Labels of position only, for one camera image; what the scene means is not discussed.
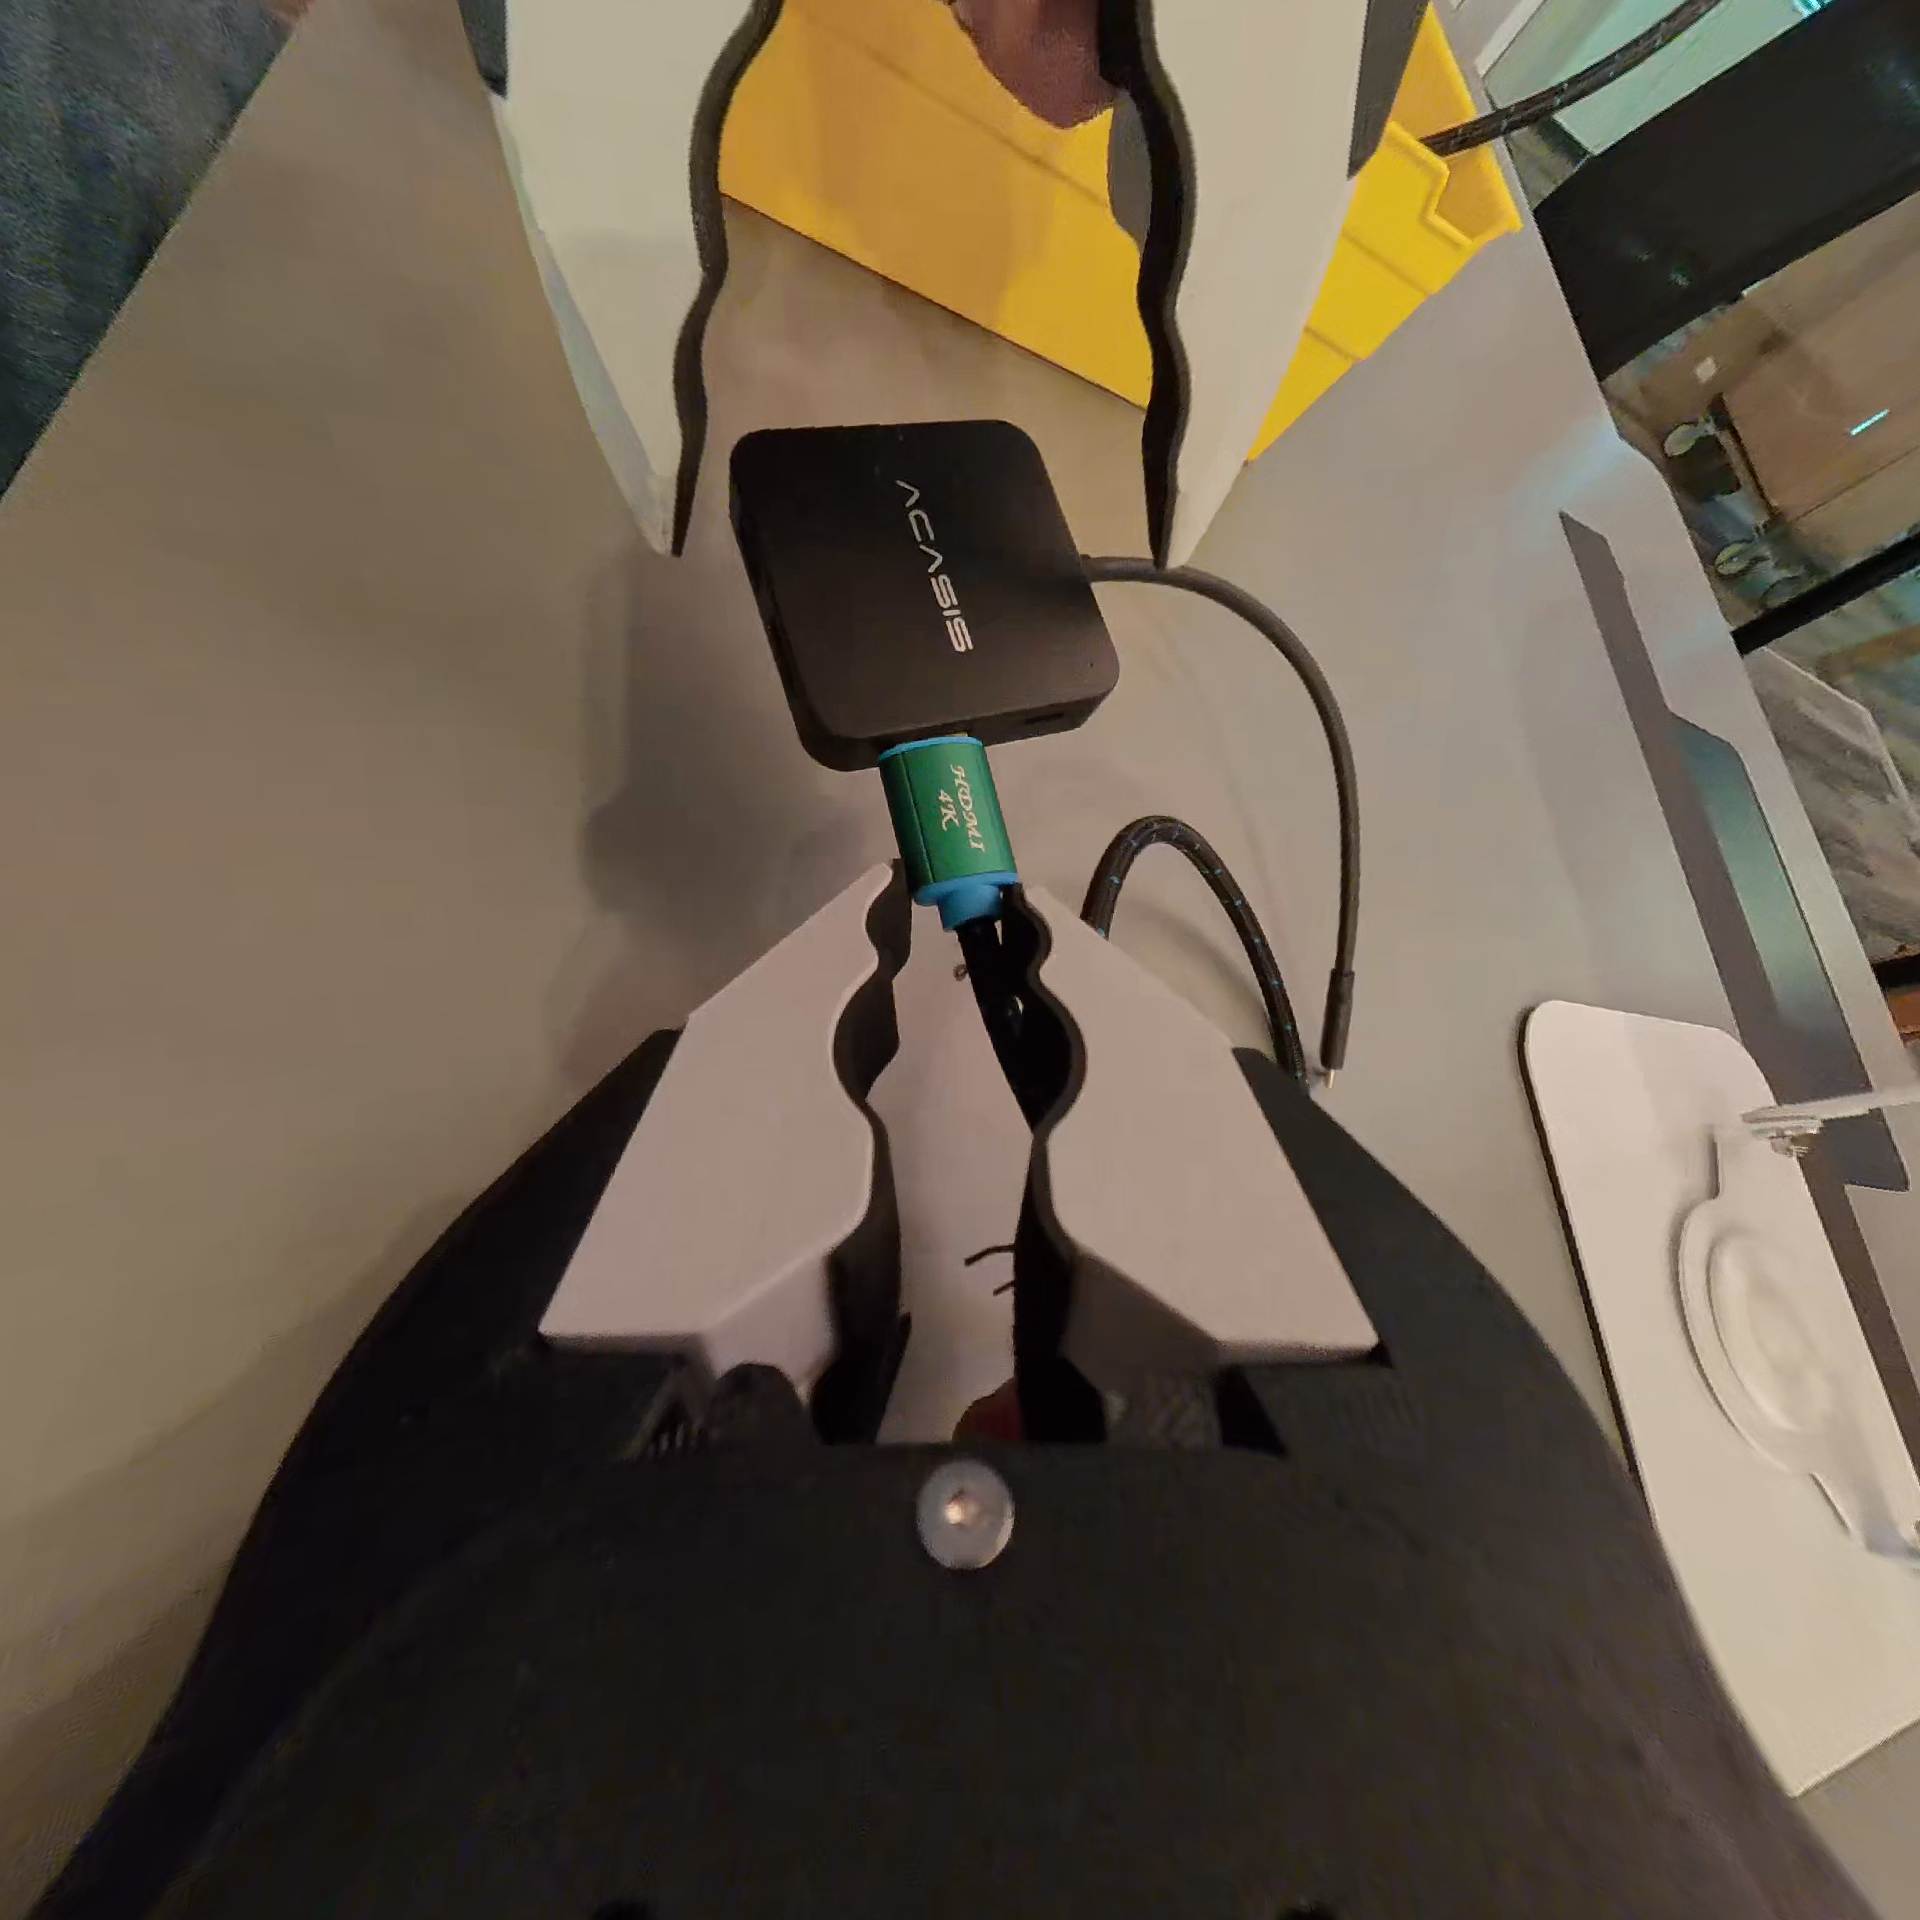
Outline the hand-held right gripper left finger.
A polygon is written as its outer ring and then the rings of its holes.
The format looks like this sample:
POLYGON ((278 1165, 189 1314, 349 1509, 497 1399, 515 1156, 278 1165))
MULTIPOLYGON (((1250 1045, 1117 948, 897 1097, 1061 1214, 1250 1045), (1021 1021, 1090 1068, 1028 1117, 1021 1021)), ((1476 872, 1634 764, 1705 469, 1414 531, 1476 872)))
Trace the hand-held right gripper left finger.
POLYGON ((542 1314, 555 1347, 775 1370, 871 1443, 904 1356, 897 1183, 871 1092, 899 1050, 912 903, 870 868, 710 994, 542 1314))

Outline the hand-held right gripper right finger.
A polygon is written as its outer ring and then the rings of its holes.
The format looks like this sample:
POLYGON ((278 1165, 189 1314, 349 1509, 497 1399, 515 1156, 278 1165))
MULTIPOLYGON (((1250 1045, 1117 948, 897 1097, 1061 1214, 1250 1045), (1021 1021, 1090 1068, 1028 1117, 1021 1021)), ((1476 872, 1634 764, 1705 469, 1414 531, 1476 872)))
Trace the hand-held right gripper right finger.
POLYGON ((1033 1443, 1346 1363, 1377 1330, 1235 1046, 1046 893, 1017 895, 1017 1403, 1033 1443))

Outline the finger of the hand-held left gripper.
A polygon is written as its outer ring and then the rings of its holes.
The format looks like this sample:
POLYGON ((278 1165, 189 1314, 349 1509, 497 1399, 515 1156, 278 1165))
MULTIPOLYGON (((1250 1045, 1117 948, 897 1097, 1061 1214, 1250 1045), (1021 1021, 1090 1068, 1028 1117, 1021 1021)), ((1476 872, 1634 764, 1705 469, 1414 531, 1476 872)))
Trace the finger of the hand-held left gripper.
POLYGON ((1306 327, 1350 202, 1363 2, 1114 7, 1114 84, 1139 113, 1148 213, 1148 548, 1192 559, 1306 327))
POLYGON ((730 267, 722 135, 780 2, 507 2, 495 124, 566 371, 648 546, 679 557, 730 267))

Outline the yellow plastic bin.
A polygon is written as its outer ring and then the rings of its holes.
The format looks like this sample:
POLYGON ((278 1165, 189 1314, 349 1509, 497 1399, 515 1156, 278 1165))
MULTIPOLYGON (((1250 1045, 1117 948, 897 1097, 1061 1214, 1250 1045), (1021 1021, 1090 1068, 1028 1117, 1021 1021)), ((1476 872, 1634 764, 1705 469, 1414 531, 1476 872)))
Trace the yellow plastic bin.
MULTIPOLYGON (((1357 175, 1310 318, 1250 457, 1425 300, 1523 226, 1498 158, 1434 158, 1472 109, 1425 5, 1377 151, 1357 175)), ((979 65, 939 4, 780 7, 728 113, 722 193, 1126 400, 1148 398, 1139 247, 1110 198, 1117 113, 1052 129, 979 65)))

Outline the braided hdmi cable teal plugs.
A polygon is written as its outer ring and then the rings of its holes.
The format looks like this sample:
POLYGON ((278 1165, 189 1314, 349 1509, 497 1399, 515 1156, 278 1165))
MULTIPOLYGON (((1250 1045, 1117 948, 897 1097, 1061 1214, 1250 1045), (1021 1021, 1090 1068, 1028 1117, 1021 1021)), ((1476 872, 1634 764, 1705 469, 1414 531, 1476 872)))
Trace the braided hdmi cable teal plugs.
MULTIPOLYGON (((1066 1105, 1075 1043, 1066 1014, 1039 988, 1043 928, 1013 866, 986 752, 966 735, 913 741, 882 753, 879 773, 910 893, 955 937, 993 1061, 1024 1123, 1039 1128, 1066 1105)), ((1195 828, 1164 813, 1121 828, 1088 881, 1081 923, 1110 935, 1124 879, 1154 846, 1185 857, 1199 873, 1235 932, 1277 1066, 1312 1088, 1310 1052, 1265 928, 1195 828)))

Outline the person's left hand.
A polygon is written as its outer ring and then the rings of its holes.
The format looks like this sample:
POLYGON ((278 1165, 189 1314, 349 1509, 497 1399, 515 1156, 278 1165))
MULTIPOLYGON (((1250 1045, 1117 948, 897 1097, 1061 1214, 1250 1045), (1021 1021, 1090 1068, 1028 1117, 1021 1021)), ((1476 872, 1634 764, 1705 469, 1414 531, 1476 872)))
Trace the person's left hand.
POLYGON ((952 2, 981 65, 1043 124, 1079 127, 1114 105, 1097 2, 952 2))

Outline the black high-back office chair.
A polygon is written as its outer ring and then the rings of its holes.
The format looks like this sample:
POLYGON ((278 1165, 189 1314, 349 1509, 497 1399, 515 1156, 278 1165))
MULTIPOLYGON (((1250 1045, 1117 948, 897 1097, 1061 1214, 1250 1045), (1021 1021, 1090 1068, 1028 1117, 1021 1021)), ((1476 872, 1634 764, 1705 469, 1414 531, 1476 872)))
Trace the black high-back office chair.
POLYGON ((1916 189, 1916 147, 1590 158, 1534 209, 1594 377, 1916 189))

